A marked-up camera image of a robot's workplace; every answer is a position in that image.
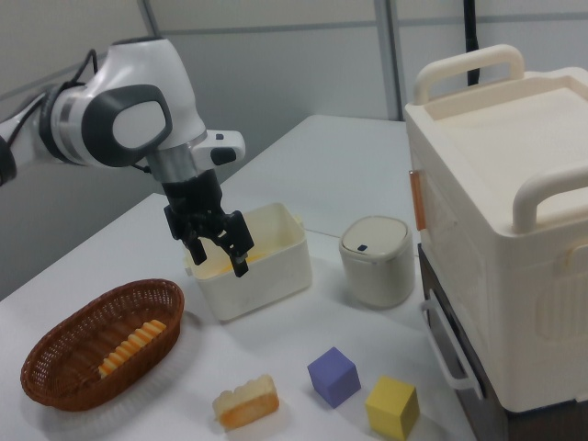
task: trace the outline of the orange latch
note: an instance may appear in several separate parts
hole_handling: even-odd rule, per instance
[[[421,176],[416,170],[411,170],[409,176],[411,177],[411,190],[413,191],[414,219],[416,221],[416,229],[420,231],[426,228],[423,195],[421,194]]]

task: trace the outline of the round lid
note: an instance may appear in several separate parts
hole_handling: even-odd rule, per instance
[[[370,216],[351,225],[341,238],[341,245],[362,260],[391,259],[404,248],[408,233],[401,220]]]

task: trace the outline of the table surface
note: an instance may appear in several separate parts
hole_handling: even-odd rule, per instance
[[[231,322],[214,318],[185,272],[160,195],[0,301],[0,438],[381,439],[369,429],[364,402],[387,375],[416,386],[421,416],[409,441],[473,440],[424,334],[418,271],[416,288],[402,305],[375,311],[350,295],[338,254],[337,236],[359,217],[385,214],[410,224],[412,206],[395,191],[408,188],[397,177],[410,166],[407,144],[401,123],[312,117],[222,186],[226,208],[247,211],[280,201],[299,214],[313,273],[310,288]],[[19,374],[39,339],[100,294],[143,278],[173,280],[185,293],[182,332],[170,354],[129,390],[87,412],[61,412],[30,400]],[[362,385],[336,409],[314,391],[307,370],[333,346],[356,364]],[[274,378],[279,410],[225,432],[214,420],[212,401],[263,373]]]

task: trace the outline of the brown woven basket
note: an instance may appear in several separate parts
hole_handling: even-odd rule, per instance
[[[139,280],[114,288],[55,326],[33,348],[20,382],[34,401],[65,411],[92,409],[123,392],[174,347],[184,295],[173,282]],[[152,319],[163,332],[103,379],[98,367]]]

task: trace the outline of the dark brown base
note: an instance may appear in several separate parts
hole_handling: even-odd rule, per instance
[[[474,390],[456,391],[476,438],[479,441],[588,440],[588,402],[566,401],[523,413],[512,413],[501,406],[421,245],[419,261],[424,296],[426,299],[430,299],[432,294],[436,296],[481,385],[482,400],[478,399]],[[434,314],[429,316],[429,324],[451,373],[458,378],[465,377],[455,350],[445,337],[442,324]]]

